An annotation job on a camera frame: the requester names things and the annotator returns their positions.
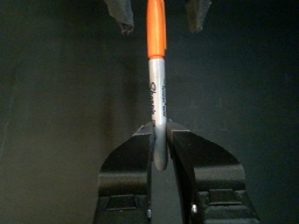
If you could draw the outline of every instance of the sharpie marker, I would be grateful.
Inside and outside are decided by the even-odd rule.
[[[149,65],[149,94],[153,122],[153,164],[159,171],[167,166],[165,142],[165,87],[164,87],[164,51],[165,21],[164,0],[147,2],[147,48]]]

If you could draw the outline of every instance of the black plastic part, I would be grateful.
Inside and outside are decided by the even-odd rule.
[[[191,32],[199,32],[203,29],[203,22],[211,7],[211,0],[187,0],[185,10],[189,22]]]
[[[152,124],[113,150],[97,176],[93,224],[148,223]]]
[[[236,158],[179,124],[167,126],[184,223],[259,223]]]

